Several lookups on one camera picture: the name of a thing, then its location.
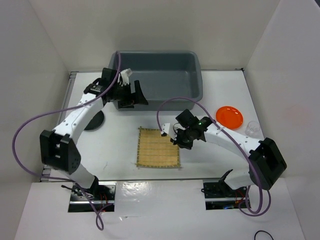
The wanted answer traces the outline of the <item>bamboo woven mat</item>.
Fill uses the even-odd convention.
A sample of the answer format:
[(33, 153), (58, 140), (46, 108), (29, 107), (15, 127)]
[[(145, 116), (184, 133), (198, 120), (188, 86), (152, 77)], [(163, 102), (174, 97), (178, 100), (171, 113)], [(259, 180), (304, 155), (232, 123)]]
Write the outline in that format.
[(138, 168), (178, 169), (180, 150), (158, 129), (139, 128), (136, 163)]

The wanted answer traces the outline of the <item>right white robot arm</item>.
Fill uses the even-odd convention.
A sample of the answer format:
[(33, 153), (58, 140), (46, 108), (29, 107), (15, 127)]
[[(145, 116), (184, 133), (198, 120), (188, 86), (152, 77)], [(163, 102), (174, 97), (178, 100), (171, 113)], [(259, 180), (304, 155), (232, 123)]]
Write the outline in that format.
[(173, 145), (191, 150), (194, 141), (217, 145), (244, 159), (246, 170), (229, 170), (219, 184), (220, 193), (231, 196), (237, 189), (256, 185), (268, 191), (287, 169), (287, 164), (276, 144), (268, 137), (263, 140), (242, 135), (204, 116), (198, 119), (188, 109), (176, 118), (181, 127), (165, 123), (162, 135), (169, 135)]

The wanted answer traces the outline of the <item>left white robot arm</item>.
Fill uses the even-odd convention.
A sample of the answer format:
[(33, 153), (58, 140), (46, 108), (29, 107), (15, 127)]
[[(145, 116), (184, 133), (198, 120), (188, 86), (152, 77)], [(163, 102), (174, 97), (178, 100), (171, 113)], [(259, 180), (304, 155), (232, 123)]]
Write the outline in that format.
[(100, 185), (99, 179), (82, 165), (82, 157), (77, 149), (78, 139), (107, 103), (117, 102), (120, 108), (148, 104), (139, 80), (134, 81), (134, 92), (131, 91), (132, 73), (129, 68), (122, 71), (104, 68), (101, 77), (84, 89), (76, 109), (53, 130), (44, 130), (40, 134), (42, 163), (77, 183), (88, 200), (108, 193), (109, 189)]

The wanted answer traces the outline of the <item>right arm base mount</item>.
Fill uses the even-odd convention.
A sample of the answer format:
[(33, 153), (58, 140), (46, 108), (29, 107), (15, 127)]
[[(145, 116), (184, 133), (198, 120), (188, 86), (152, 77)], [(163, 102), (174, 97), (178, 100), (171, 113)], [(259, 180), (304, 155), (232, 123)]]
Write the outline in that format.
[(233, 190), (218, 179), (205, 179), (201, 192), (204, 195), (206, 210), (238, 209), (240, 204), (243, 208), (247, 208), (245, 203), (247, 187)]

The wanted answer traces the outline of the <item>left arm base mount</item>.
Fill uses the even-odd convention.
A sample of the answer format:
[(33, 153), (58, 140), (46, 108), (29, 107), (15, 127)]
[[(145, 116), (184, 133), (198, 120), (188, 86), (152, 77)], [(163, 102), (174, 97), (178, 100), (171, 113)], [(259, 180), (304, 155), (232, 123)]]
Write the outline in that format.
[[(93, 196), (88, 193), (88, 197), (97, 211), (113, 212), (115, 210), (116, 182), (103, 181), (100, 185), (105, 186), (108, 189), (107, 192), (101, 193), (99, 196)], [(85, 195), (77, 186), (73, 185), (72, 187), (68, 187), (62, 184), (61, 187), (70, 191), (69, 213), (86, 213), (94, 211)]]

